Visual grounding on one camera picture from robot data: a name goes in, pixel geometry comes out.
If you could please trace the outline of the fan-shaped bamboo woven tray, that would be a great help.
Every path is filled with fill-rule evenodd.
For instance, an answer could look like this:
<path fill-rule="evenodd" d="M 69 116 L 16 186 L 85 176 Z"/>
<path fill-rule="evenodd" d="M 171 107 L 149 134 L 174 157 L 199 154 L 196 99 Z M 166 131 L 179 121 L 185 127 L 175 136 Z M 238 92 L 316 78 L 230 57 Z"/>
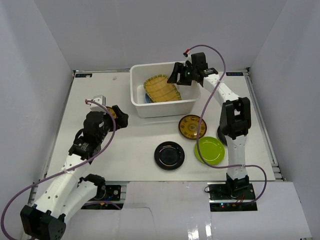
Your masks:
<path fill-rule="evenodd" d="M 147 79 L 143 88 L 152 103 L 181 101 L 182 97 L 173 83 L 167 83 L 169 77 L 163 74 Z"/>

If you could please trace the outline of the blue plate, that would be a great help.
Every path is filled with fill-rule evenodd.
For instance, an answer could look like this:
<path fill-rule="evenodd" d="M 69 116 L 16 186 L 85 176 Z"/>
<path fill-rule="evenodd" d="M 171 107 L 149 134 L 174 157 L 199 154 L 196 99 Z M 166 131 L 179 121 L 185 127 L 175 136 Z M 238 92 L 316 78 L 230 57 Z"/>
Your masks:
<path fill-rule="evenodd" d="M 147 93 L 145 94 L 145 101 L 146 103 L 152 103 L 152 100 Z"/>

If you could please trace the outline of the black plate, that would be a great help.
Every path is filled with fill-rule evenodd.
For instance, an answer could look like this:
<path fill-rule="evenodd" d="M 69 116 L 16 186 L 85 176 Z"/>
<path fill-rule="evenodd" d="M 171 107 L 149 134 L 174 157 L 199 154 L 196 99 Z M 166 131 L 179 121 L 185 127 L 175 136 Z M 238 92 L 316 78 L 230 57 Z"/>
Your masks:
<path fill-rule="evenodd" d="M 183 165 L 185 161 L 185 152 L 178 143 L 165 141 L 156 147 L 154 151 L 154 160 L 161 169 L 165 171 L 174 171 Z"/>

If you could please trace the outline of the lime green plate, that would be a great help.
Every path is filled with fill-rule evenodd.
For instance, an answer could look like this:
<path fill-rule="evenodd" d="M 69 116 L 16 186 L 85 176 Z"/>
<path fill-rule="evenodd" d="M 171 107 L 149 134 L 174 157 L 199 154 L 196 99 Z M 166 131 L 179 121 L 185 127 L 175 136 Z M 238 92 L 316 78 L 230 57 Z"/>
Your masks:
<path fill-rule="evenodd" d="M 223 143 L 211 136 L 204 136 L 199 139 L 200 153 L 205 161 L 211 166 L 220 164 L 225 158 L 225 147 Z"/>

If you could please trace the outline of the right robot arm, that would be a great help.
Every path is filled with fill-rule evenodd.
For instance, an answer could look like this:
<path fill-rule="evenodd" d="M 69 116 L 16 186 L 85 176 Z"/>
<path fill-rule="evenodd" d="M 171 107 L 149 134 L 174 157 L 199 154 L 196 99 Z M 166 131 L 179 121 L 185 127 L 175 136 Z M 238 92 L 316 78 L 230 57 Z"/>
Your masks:
<path fill-rule="evenodd" d="M 252 125 L 250 100 L 238 96 L 223 83 L 224 75 L 208 67 L 204 52 L 190 54 L 186 51 L 184 56 L 185 62 L 175 62 L 167 82 L 182 86 L 196 82 L 221 105 L 219 129 L 225 136 L 228 154 L 225 192 L 229 198 L 236 200 L 249 186 L 245 143 Z"/>

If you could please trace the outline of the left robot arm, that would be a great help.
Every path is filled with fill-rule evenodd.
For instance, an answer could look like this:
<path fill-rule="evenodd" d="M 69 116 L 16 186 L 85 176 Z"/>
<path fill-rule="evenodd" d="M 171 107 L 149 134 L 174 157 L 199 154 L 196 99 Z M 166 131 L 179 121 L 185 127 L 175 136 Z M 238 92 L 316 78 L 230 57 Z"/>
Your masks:
<path fill-rule="evenodd" d="M 99 175 L 83 174 L 93 157 L 103 151 L 102 143 L 109 132 L 128 126 L 128 114 L 117 105 L 91 110 L 73 140 L 62 166 L 46 191 L 32 206 L 25 205 L 20 217 L 24 232 L 38 240 L 59 240 L 71 217 L 91 199 L 105 196 L 106 180 Z"/>

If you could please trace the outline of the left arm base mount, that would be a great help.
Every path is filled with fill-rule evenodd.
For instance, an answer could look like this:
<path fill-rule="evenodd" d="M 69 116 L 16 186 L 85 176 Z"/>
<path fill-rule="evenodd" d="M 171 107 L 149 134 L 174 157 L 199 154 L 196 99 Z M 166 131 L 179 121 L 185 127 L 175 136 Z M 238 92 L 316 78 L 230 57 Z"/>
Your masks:
<path fill-rule="evenodd" d="M 105 185 L 95 197 L 89 200 L 82 210 L 121 210 L 121 185 Z"/>

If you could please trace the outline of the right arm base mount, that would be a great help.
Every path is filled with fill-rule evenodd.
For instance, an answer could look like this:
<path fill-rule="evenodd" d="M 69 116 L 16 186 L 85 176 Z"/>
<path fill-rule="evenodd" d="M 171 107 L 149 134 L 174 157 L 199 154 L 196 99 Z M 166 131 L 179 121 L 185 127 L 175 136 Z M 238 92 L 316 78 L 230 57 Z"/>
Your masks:
<path fill-rule="evenodd" d="M 250 183 L 240 192 L 229 193 L 224 183 L 208 184 L 204 188 L 208 194 L 210 211 L 214 212 L 255 212 L 258 210 L 253 185 Z"/>

